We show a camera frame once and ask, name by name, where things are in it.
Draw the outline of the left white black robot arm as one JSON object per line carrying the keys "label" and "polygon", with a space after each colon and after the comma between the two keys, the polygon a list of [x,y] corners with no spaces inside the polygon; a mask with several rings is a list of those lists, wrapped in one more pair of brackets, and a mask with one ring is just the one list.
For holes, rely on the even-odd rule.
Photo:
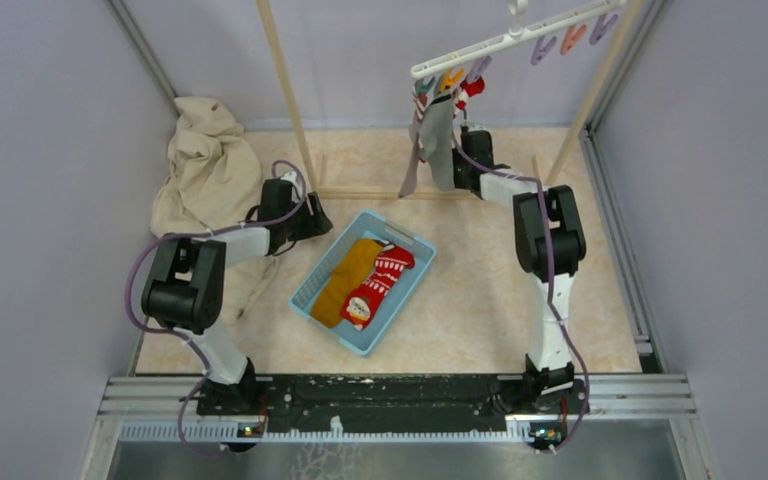
{"label": "left white black robot arm", "polygon": [[181,337],[203,361],[198,393],[221,399],[237,414],[260,399],[252,360],[223,332],[225,273],[244,262],[275,257],[284,247],[333,227],[319,195],[284,175],[264,182],[261,201],[240,223],[204,234],[170,234],[155,249],[140,298],[162,332]]}

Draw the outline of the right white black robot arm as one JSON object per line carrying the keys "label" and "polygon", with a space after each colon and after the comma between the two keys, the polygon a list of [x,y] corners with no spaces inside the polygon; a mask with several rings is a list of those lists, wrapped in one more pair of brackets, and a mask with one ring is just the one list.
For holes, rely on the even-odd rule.
{"label": "right white black robot arm", "polygon": [[569,186],[549,187],[497,164],[490,132],[467,123],[453,142],[452,162],[457,189],[512,214],[516,259],[541,296],[526,354],[523,398],[532,410],[548,412],[575,384],[569,304],[587,253],[575,194]]}

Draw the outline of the mustard yellow sock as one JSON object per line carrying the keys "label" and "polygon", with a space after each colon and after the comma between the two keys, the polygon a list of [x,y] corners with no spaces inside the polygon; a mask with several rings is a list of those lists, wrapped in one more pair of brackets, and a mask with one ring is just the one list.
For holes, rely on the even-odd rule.
{"label": "mustard yellow sock", "polygon": [[377,256],[387,246],[386,242],[370,238],[356,241],[334,268],[311,309],[312,317],[327,328],[335,328],[343,321],[341,312],[346,300],[368,278]]}

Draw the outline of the white plastic clip hanger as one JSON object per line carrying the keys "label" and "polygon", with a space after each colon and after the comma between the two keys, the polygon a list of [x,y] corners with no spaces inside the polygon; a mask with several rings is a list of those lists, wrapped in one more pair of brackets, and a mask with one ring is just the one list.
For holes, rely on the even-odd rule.
{"label": "white plastic clip hanger", "polygon": [[626,1],[592,1],[583,6],[539,20],[531,25],[524,25],[521,17],[527,10],[527,4],[527,1],[508,2],[512,23],[507,32],[413,65],[410,69],[411,77],[414,80],[420,80],[444,73],[464,63],[482,59],[520,44],[536,40],[542,36],[555,33],[561,29],[583,23],[602,14],[622,9],[625,7]]}

